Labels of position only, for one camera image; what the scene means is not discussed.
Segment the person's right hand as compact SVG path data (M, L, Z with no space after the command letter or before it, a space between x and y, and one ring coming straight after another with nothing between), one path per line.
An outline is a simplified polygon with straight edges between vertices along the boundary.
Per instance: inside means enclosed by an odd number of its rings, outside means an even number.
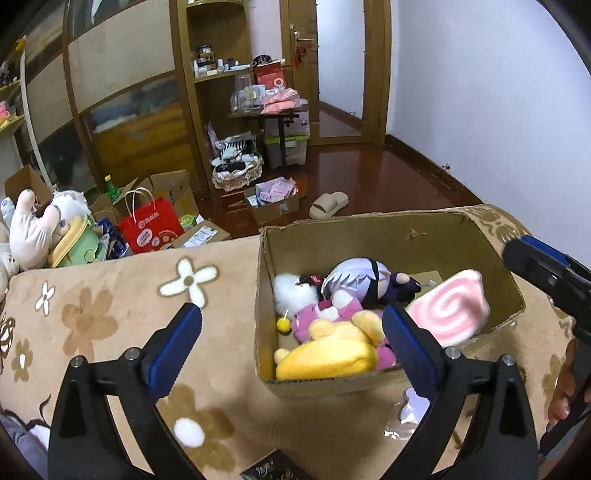
M572 372L575 350L576 340L572 339L567 345L566 358L560 369L548 407L548 428L554 427L559 421L566 419L570 413L570 399L576 391L576 382Z

